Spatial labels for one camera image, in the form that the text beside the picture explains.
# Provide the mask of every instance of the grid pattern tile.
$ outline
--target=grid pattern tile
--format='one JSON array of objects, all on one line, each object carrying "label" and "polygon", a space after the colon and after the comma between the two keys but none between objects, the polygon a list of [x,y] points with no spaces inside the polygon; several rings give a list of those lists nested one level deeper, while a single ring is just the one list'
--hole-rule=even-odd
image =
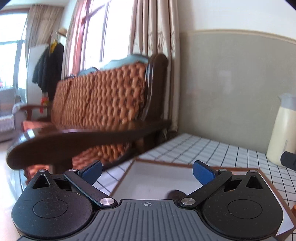
[{"label": "grid pattern tile", "polygon": [[103,193],[110,195],[132,161],[133,160],[126,161],[108,171],[103,172],[93,186]]},{"label": "grid pattern tile", "polygon": [[[288,206],[292,208],[296,205],[296,171],[269,162],[264,153],[182,134],[139,158],[182,164],[193,164],[200,160],[209,166],[260,168]],[[296,240],[296,232],[287,240]]]}]

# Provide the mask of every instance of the curtain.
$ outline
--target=curtain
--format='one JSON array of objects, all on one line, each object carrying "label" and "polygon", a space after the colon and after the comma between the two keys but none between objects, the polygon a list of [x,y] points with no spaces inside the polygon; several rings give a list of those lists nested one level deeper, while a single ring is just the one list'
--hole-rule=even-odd
[{"label": "curtain", "polygon": [[79,54],[77,46],[79,46],[79,33],[83,30],[82,28],[82,18],[85,16],[86,2],[84,0],[77,0],[73,15],[71,18],[70,26],[67,33],[67,41],[63,56],[63,67],[62,67],[62,79],[73,73],[74,63],[77,62]]},{"label": "curtain", "polygon": [[64,8],[49,5],[32,5],[27,18],[27,31],[25,40],[26,63],[29,49],[50,42],[56,23],[60,22]]},{"label": "curtain", "polygon": [[180,39],[176,0],[134,0],[129,54],[163,53],[169,60],[164,118],[178,129],[180,96]]}]

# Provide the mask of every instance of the round black disc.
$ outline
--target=round black disc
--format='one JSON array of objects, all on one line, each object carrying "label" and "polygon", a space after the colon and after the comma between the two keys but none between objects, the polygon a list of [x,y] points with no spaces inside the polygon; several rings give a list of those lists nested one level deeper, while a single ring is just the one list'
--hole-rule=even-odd
[{"label": "round black disc", "polygon": [[12,209],[12,220],[21,234],[59,239],[79,231],[92,217],[90,201],[76,192],[43,188],[28,191]]},{"label": "round black disc", "polygon": [[214,230],[236,239],[275,235],[283,220],[283,211],[275,198],[235,191],[218,193],[206,200],[202,214]]}]

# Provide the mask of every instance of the metal pivot screw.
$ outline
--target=metal pivot screw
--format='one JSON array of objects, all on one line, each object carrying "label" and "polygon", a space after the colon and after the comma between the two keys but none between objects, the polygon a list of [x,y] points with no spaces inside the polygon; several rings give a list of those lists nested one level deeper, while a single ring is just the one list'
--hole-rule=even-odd
[{"label": "metal pivot screw", "polygon": [[181,203],[184,205],[193,205],[195,203],[195,200],[193,198],[187,197],[187,198],[183,198],[181,200]]},{"label": "metal pivot screw", "polygon": [[102,205],[109,206],[109,205],[112,205],[113,203],[115,203],[115,201],[113,198],[105,197],[100,200],[100,203]]}]

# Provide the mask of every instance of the plastic pitcher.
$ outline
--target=plastic pitcher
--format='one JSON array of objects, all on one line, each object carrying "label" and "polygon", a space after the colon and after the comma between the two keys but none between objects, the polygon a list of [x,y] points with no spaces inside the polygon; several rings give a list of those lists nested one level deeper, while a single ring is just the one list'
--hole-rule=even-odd
[{"label": "plastic pitcher", "polygon": [[276,165],[281,165],[281,155],[285,151],[296,151],[296,95],[279,96],[281,106],[276,116],[266,157]]}]

